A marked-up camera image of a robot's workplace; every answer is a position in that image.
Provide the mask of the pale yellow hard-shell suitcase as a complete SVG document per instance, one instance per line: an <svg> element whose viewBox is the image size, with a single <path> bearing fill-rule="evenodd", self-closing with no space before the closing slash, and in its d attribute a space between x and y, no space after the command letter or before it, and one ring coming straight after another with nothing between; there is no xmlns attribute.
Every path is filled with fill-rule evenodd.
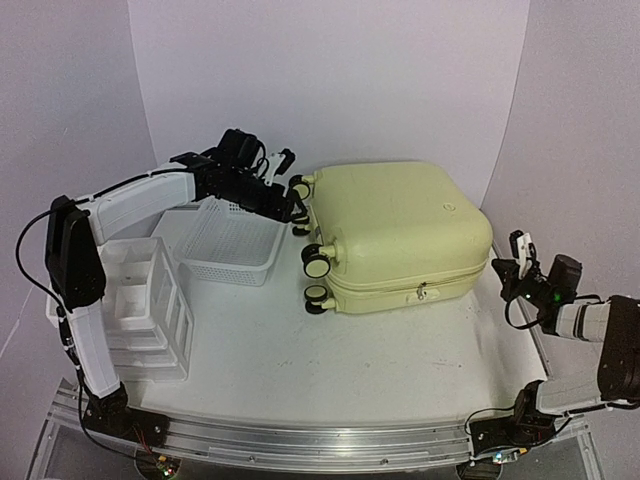
<svg viewBox="0 0 640 480"><path fill-rule="evenodd" d="M289 182L310 314L368 314L467 294L490 257L487 217L442 167L419 160L324 167Z"/></svg>

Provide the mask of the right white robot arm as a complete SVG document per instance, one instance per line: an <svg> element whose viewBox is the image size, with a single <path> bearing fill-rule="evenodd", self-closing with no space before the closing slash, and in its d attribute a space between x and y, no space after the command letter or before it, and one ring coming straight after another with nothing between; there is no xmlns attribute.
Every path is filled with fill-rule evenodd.
<svg viewBox="0 0 640 480"><path fill-rule="evenodd" d="M537 380L527 384L514 402L503 433L524 443L541 429L550 430L560 417L599 409L634 410L639 407L639 301L613 295L580 295L577 287L582 264L555 256L549 273L539 262L494 259L491 266L501 282L505 319L511 304L523 299L537 309L536 319L519 330L534 327L545 335L601 346L597 367L565 380Z"/></svg>

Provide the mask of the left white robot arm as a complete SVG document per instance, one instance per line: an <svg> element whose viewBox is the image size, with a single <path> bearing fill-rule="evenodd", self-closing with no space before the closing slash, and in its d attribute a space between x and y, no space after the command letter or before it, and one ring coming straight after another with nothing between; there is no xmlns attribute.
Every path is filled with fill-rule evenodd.
<svg viewBox="0 0 640 480"><path fill-rule="evenodd" d="M177 155L97 193L53 200L44 260L61 341L88 391L106 398L94 417L110 435L127 435L135 422L130 409L108 398L123 386L107 346L103 319L107 279L99 247L142 220L209 197L288 224L305 215L306 209L292 186L274 179L295 160L288 148L269 154L255 135L228 129L217 145L202 153Z"/></svg>

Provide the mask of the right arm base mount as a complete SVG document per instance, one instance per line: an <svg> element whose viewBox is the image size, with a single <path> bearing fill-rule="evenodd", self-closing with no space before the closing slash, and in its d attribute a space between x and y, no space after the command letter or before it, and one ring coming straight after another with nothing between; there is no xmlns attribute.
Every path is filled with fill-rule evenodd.
<svg viewBox="0 0 640 480"><path fill-rule="evenodd" d="M511 407L496 408L494 412L503 416L473 419L466 422L465 429L471 440L474 458L516 448L531 448L541 445L556 434L558 415L538 410L537 394L542 380L527 384L517 395Z"/></svg>

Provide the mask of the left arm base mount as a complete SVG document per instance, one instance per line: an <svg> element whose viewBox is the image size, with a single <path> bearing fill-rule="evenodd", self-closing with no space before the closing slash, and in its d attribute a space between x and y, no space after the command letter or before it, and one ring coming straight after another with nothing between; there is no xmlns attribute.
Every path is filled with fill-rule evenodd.
<svg viewBox="0 0 640 480"><path fill-rule="evenodd" d="M130 407L123 384L103 398L89 393L82 420L89 431L148 447L165 444L170 423L166 415Z"/></svg>

